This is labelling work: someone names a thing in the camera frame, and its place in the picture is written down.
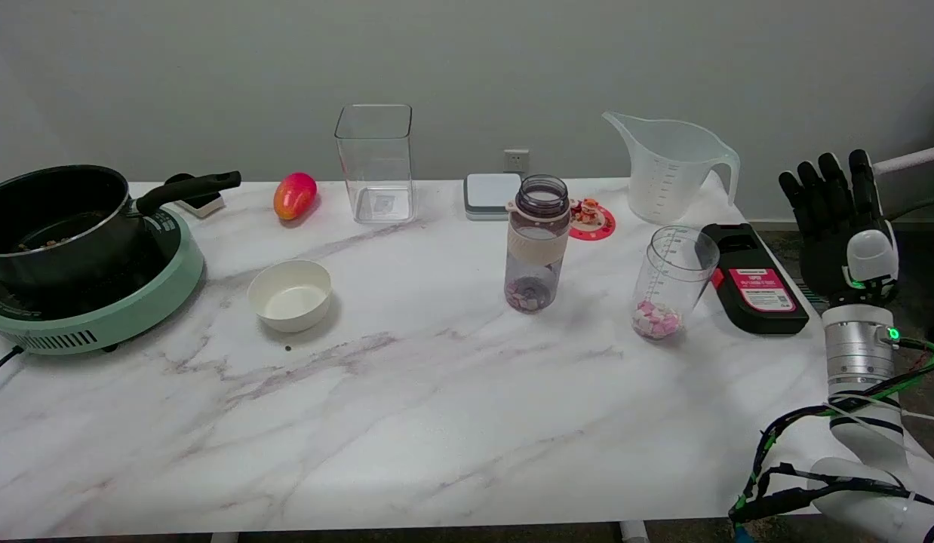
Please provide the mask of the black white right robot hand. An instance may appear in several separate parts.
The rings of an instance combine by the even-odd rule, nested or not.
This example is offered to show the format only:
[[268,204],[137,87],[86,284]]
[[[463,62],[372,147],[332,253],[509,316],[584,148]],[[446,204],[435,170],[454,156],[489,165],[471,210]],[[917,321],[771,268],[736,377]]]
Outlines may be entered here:
[[791,205],[802,238],[799,267],[810,291],[837,307],[844,303],[891,303],[899,291],[896,279],[858,281],[847,279],[846,257],[850,238],[863,231],[881,231],[893,240],[884,221],[873,164],[862,149],[849,153],[849,173],[836,155],[825,152],[818,161],[803,161],[795,172],[779,175],[779,186]]

